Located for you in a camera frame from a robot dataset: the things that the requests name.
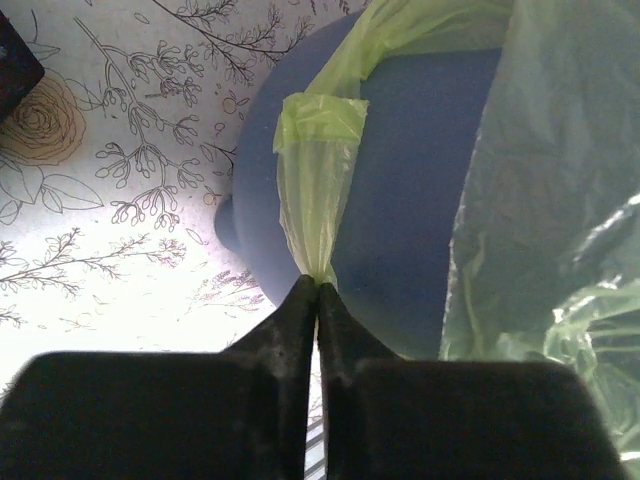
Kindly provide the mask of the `green plastic trash bag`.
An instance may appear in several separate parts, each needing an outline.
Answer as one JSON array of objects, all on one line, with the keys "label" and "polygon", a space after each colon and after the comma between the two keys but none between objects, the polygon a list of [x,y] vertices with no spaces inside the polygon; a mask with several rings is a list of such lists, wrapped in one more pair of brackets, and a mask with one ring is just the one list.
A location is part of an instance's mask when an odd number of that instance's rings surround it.
[{"label": "green plastic trash bag", "polygon": [[589,387],[639,457],[639,5],[374,1],[278,118],[280,222],[300,270],[334,281],[367,102],[404,54],[502,51],[450,243],[440,355],[543,357]]}]

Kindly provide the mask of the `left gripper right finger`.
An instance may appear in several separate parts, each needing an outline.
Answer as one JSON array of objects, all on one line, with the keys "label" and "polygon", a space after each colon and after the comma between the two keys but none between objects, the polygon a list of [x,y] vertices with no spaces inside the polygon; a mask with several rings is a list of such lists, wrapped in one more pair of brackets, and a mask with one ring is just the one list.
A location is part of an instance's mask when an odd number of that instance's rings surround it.
[{"label": "left gripper right finger", "polygon": [[330,479],[623,479],[583,382],[548,362],[400,358],[320,287]]}]

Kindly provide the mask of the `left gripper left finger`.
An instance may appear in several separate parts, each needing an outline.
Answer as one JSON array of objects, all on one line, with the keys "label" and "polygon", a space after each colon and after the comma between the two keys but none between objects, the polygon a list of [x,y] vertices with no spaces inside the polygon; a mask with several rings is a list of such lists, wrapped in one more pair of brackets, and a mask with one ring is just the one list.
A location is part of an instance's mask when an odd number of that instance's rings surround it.
[{"label": "left gripper left finger", "polygon": [[5,479],[300,479],[318,289],[218,353],[51,352],[1,407]]}]

